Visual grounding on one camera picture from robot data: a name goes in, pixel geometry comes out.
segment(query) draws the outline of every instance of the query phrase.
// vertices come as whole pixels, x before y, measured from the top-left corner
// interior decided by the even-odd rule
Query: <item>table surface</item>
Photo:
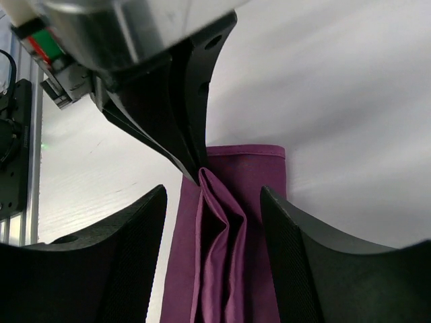
[[[208,145],[286,148],[291,201],[360,238],[431,236],[431,2],[252,0],[210,87]],[[89,99],[44,102],[39,237],[129,205],[157,184],[168,214],[148,322],[158,322],[181,174]]]

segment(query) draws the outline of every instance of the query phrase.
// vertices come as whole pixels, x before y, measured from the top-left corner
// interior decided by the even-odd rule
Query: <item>cloth fold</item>
[[[209,147],[200,187],[183,178],[161,323],[279,323],[260,211],[286,197],[282,147]]]

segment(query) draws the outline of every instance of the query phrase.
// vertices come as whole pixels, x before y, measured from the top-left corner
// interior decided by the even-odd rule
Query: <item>cable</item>
[[[0,53],[5,55],[11,64],[11,75],[9,78],[9,86],[7,87],[7,93],[9,99],[12,99],[13,93],[15,92],[15,83],[16,83],[16,63],[13,57],[5,52],[3,49],[0,49]]]

